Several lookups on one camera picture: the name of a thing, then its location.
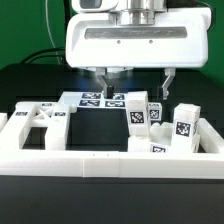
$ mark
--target white cube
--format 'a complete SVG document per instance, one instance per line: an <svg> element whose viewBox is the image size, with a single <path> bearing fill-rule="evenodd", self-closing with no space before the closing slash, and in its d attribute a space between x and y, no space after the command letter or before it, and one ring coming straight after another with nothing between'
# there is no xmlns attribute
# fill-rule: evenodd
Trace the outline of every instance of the white cube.
<svg viewBox="0 0 224 224"><path fill-rule="evenodd" d="M148 105L147 91L129 92L126 98L127 110L145 110Z"/></svg>
<svg viewBox="0 0 224 224"><path fill-rule="evenodd" d="M151 121L161 121L162 120L162 105L161 103L152 102L148 104L149 106L149 116Z"/></svg>
<svg viewBox="0 0 224 224"><path fill-rule="evenodd" d="M193 104L179 104L174 110L173 120L195 123L200 117L201 107Z"/></svg>
<svg viewBox="0 0 224 224"><path fill-rule="evenodd" d="M150 152L151 139L149 136L131 136L128 138L128 152Z"/></svg>

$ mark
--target black table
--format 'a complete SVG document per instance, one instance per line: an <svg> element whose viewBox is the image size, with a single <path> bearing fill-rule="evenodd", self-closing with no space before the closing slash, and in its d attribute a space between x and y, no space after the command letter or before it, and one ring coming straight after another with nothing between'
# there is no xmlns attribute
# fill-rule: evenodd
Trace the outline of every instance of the black table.
<svg viewBox="0 0 224 224"><path fill-rule="evenodd" d="M158 102L157 86L163 79L162 70L136 69L131 77L108 82L115 86L115 92L147 90L149 101ZM57 101L63 91L101 90L96 79L80 71L65 72L63 67L52 65L10 65L0 71L0 112L10 115L19 101ZM200 72L178 70L169 91L168 100L161 101L163 121L172 122L173 109L179 103L193 103L201 106L201 117L224 135L222 89ZM125 150L128 132L124 111L102 114L100 110L82 109L73 119L82 129L75 133L78 141L70 136L74 147L69 150L75 146L85 150L86 145L87 149ZM98 125L98 132L83 125L85 121L93 122L92 127ZM107 135L100 138L101 132ZM220 224L223 209L222 180L0 176L1 224Z"/></svg>

